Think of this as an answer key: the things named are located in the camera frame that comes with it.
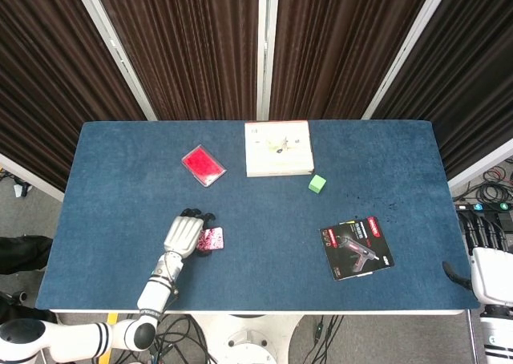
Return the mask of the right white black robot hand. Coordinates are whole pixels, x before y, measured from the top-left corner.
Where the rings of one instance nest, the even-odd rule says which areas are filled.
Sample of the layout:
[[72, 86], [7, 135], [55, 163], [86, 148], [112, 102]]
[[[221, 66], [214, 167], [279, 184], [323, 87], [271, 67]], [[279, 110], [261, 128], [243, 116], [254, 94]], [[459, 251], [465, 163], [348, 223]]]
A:
[[458, 275], [447, 261], [442, 263], [444, 273], [480, 304], [513, 308], [513, 245], [508, 245], [502, 225], [472, 205], [458, 205], [456, 212], [471, 276]]

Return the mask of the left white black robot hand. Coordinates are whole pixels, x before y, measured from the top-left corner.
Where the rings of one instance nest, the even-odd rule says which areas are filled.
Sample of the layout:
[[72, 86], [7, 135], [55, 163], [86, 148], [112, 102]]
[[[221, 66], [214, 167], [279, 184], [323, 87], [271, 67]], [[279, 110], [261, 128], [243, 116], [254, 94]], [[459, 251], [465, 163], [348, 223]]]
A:
[[202, 213], [198, 208], [184, 209], [171, 224], [164, 240], [164, 251], [188, 258], [196, 250], [200, 234], [215, 219], [213, 213]]

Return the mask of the small pink white packet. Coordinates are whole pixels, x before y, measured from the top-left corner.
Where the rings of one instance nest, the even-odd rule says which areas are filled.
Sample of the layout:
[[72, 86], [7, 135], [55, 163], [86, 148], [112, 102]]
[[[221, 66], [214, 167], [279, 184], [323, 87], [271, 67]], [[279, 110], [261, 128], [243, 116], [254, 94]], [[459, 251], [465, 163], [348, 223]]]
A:
[[224, 231], [221, 227], [205, 229], [200, 232], [196, 249], [202, 253], [209, 253], [224, 247]]

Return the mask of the power strip with green buttons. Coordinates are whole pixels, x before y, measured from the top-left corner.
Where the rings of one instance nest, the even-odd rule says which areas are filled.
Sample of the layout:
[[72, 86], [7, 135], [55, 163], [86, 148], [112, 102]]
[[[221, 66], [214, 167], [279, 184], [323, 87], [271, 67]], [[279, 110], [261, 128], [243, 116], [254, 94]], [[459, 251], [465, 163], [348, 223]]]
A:
[[457, 210], [469, 210], [474, 212], [511, 212], [513, 211], [513, 205], [508, 204], [506, 202], [501, 202], [498, 204], [487, 204], [487, 203], [477, 203], [477, 204], [456, 204]]

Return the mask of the red ink pad case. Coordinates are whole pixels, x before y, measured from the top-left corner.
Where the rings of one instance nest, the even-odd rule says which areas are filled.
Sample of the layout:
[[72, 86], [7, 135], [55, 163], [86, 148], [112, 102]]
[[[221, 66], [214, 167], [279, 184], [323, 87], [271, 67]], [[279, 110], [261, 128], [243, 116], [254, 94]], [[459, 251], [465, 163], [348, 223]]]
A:
[[209, 187], [226, 173], [226, 168], [201, 144], [187, 153], [181, 163], [204, 187]]

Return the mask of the blue felt table cover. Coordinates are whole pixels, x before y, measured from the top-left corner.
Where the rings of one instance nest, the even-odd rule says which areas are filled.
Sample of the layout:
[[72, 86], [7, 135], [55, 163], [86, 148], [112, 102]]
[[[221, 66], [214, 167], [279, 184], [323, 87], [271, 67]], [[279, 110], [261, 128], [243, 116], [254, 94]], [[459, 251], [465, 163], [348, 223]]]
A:
[[[224, 247], [190, 256], [175, 311], [474, 309], [442, 263], [469, 273], [432, 126], [415, 120], [318, 120], [308, 176], [249, 178], [241, 121], [83, 125], [36, 305], [134, 310], [164, 239], [186, 208], [216, 216]], [[202, 186], [181, 159], [203, 145], [226, 173]], [[375, 216], [395, 266], [335, 281], [319, 230]]]

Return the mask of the white cardboard box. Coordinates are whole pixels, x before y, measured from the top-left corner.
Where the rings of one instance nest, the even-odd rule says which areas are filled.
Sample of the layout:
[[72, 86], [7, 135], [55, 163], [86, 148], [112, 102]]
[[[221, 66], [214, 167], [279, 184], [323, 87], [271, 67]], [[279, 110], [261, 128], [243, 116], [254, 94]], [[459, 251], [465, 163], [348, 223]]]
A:
[[314, 170], [309, 123], [258, 121], [244, 125], [248, 177], [310, 175]]

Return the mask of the black glue gun package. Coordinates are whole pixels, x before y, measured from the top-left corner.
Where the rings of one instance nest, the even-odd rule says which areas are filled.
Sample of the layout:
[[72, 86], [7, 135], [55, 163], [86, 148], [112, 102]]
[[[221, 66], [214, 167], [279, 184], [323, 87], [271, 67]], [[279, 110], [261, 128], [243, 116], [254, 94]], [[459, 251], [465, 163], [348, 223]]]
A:
[[377, 217], [348, 220], [319, 230], [335, 281], [373, 274], [395, 266]]

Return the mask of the black clothed person leg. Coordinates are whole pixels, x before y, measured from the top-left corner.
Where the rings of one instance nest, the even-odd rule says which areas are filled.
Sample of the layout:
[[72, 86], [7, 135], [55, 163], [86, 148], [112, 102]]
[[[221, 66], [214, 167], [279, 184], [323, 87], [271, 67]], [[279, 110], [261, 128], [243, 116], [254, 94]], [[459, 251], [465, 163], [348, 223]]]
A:
[[[44, 269], [53, 240], [38, 235], [0, 237], [0, 275]], [[0, 298], [0, 325], [15, 319], [30, 318], [58, 323], [57, 315], [47, 309], [11, 305]]]

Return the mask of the brown pleated curtain panel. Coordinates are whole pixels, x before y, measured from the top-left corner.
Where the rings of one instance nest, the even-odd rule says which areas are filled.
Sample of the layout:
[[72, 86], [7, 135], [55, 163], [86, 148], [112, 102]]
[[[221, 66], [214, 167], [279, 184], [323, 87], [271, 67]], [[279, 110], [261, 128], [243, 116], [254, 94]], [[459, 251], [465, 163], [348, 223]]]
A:
[[258, 0], [101, 0], [161, 120], [253, 119]]
[[361, 118], [425, 1], [278, 0], [269, 118]]
[[145, 118], [81, 0], [0, 0], [0, 153], [65, 191], [84, 123]]
[[449, 179], [513, 139], [513, 0], [442, 0], [373, 117], [431, 122]]

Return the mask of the white partition rail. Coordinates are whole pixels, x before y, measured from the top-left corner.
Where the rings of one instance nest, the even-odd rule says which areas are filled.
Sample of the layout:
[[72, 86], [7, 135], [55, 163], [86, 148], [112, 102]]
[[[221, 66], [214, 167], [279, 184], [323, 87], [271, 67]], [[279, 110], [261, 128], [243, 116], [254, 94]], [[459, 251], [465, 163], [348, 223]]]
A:
[[36, 176], [33, 172], [24, 168], [22, 165], [14, 162], [9, 157], [0, 153], [0, 166], [11, 172], [15, 176], [25, 180], [27, 183], [33, 185], [38, 190], [45, 192], [47, 195], [54, 199], [63, 202], [64, 192], [49, 184], [42, 178]]
[[448, 180], [448, 187], [451, 192], [457, 190], [464, 184], [473, 180], [476, 176], [484, 173], [486, 170], [494, 167], [497, 164], [505, 161], [507, 158], [513, 156], [513, 138], [509, 139], [505, 144], [496, 148], [482, 159], [473, 163], [470, 167], [466, 168], [454, 178]]

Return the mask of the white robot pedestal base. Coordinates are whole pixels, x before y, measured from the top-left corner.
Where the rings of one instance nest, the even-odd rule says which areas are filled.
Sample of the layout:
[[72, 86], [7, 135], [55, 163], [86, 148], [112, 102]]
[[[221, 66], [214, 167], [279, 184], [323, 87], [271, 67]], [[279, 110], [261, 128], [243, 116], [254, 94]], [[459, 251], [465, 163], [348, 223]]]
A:
[[195, 313], [217, 364], [289, 364], [289, 346], [300, 314]]

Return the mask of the straight white partition post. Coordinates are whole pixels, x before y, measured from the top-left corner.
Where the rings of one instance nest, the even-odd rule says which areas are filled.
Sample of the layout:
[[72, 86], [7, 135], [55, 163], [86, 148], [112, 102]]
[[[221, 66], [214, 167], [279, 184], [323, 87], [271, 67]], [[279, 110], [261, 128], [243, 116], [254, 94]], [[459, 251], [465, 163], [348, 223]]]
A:
[[258, 0], [256, 120], [269, 119], [279, 0]]

